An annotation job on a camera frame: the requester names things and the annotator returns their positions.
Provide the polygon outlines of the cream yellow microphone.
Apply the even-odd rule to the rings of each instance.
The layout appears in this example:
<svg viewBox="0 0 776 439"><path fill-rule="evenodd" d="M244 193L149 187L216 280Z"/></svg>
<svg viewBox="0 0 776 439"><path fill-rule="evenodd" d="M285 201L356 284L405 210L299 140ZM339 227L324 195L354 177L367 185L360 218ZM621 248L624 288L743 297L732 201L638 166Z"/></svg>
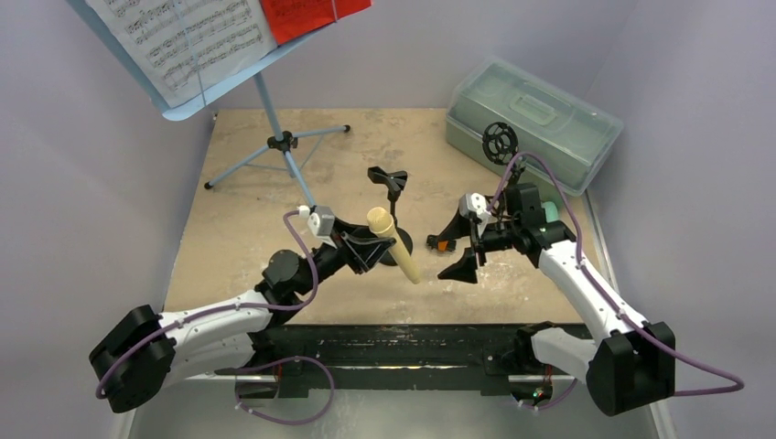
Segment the cream yellow microphone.
<svg viewBox="0 0 776 439"><path fill-rule="evenodd" d="M366 220L371 233L375 236L393 240L393 245L388 250L389 254L412 284L420 284L422 280L420 270L398 233L393 215L382 207L375 207L367 212Z"/></svg>

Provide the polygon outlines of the black round-base mic stand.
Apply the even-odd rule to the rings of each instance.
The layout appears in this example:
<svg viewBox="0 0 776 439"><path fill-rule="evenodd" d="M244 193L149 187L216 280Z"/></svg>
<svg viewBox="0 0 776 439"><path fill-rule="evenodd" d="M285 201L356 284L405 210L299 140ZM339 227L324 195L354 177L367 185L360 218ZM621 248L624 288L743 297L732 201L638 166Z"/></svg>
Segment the black round-base mic stand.
<svg viewBox="0 0 776 439"><path fill-rule="evenodd" d="M388 172L379 166L371 166L367 169L367 177L373 184L385 185L387 187L387 199L390 202L390 213L393 216L394 225L408 253L412 254L414 249L413 240L405 229L399 227L395 212L396 202L403 193L407 183L407 172Z"/></svg>

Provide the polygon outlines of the mint green microphone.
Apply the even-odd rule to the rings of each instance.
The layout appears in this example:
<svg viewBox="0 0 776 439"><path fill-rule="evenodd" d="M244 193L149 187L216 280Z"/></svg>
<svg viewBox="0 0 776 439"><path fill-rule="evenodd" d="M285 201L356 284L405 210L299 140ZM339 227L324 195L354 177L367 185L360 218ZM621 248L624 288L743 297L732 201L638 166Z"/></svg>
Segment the mint green microphone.
<svg viewBox="0 0 776 439"><path fill-rule="evenodd" d="M546 223L561 221L559 208L553 201L544 201L542 203L542 209L544 210Z"/></svg>

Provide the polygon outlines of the black tripod shock-mount stand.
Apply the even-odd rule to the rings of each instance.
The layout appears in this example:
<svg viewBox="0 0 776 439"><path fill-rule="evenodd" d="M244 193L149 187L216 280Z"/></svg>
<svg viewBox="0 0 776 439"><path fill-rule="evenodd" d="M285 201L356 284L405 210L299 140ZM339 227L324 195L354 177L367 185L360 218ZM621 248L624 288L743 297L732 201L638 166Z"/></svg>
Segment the black tripod shock-mount stand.
<svg viewBox="0 0 776 439"><path fill-rule="evenodd" d="M526 158L519 158L509 165L512 158L519 152L519 141L514 129L505 122L490 123L481 137L482 152L486 159L494 165L494 170L503 176L509 175L507 185L517 185L525 172Z"/></svg>

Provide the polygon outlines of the blue music stand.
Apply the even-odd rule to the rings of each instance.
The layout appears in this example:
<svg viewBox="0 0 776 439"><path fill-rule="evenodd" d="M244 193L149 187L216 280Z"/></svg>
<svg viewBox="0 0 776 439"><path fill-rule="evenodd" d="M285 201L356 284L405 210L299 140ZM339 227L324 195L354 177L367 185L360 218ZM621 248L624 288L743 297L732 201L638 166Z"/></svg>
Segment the blue music stand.
<svg viewBox="0 0 776 439"><path fill-rule="evenodd" d="M307 204L314 204L315 200L313 195L310 192L306 181L301 175L302 165L295 160L291 151L296 147L298 140L301 138L316 137L317 139L322 139L327 134L347 133L350 131L350 126L347 124L341 124L329 128L306 132L290 132L283 129L280 125L280 122L278 121L276 111L264 81L262 72L267 67L290 53L296 47L303 44L306 40L318 33L324 27L307 33L302 37L293 39L284 45L278 45L276 49L269 52L252 66L247 67L244 70L241 70L238 73L230 76L229 78L209 87L197 97L184 102L179 106L171 107L164 101L160 93L156 91L153 84L145 76L144 72L141 71L135 62L130 58L116 37L112 35L108 27L87 5L88 2L89 1L72 1L70 2L70 6L82 19L82 21L92 30L92 32L101 40L101 42L110 50L114 57L124 66L129 74L136 80L136 82L144 89L144 91L149 96L150 101L161 112L162 116L169 121L178 122L186 120L201 110L209 109L212 104L214 104L220 97L229 93L247 80L254 81L272 132L267 140L266 145L263 145L261 148L254 151L237 164L223 171L217 177L206 182L204 185L206 189L214 188L224 178L232 175L237 170L246 166L252 166L254 159L256 159L258 156L270 150L276 150L280 152L283 157L285 162L284 169L292 178L297 180L304 193L304 199Z"/></svg>

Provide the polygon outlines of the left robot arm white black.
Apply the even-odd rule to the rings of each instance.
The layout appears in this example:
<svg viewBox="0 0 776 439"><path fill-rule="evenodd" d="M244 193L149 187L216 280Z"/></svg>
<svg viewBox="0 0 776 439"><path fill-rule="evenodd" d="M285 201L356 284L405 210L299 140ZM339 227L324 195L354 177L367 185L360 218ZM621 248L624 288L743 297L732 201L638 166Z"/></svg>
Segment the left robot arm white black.
<svg viewBox="0 0 776 439"><path fill-rule="evenodd" d="M340 219L328 233L317 248L275 252L262 281L231 299L178 312L157 313L151 305L128 311L88 356L96 398L115 413L129 412L194 375L268 370L273 350L255 336L290 320L340 269L367 273L397 243Z"/></svg>

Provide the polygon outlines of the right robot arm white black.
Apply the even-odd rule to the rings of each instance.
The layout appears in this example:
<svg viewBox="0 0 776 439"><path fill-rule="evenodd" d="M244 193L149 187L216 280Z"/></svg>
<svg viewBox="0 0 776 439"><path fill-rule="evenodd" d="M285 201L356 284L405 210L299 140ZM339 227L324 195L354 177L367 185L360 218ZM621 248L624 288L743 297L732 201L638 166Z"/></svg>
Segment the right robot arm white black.
<svg viewBox="0 0 776 439"><path fill-rule="evenodd" d="M491 201L496 207L488 211ZM574 337L551 322L520 327L507 354L520 369L561 369L586 385L607 416L674 395L675 360L650 341L674 348L674 332L634 311L588 265L578 237L563 221L547 219L536 185L510 184L495 198L464 195L453 219L427 243L443 252L463 237L469 246L438 279L474 284L488 253L515 250L560 289L592 336Z"/></svg>

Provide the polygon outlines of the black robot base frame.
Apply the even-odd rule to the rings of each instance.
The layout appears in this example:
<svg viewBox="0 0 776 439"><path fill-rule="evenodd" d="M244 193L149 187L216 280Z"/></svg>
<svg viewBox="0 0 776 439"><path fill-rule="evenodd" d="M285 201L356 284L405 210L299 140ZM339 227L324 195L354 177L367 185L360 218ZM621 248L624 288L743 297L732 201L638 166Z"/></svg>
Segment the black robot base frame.
<svg viewBox="0 0 776 439"><path fill-rule="evenodd" d="M530 324L285 325L254 338L233 372L275 376L280 398L312 390L475 391L520 400L554 396L572 375L529 359Z"/></svg>

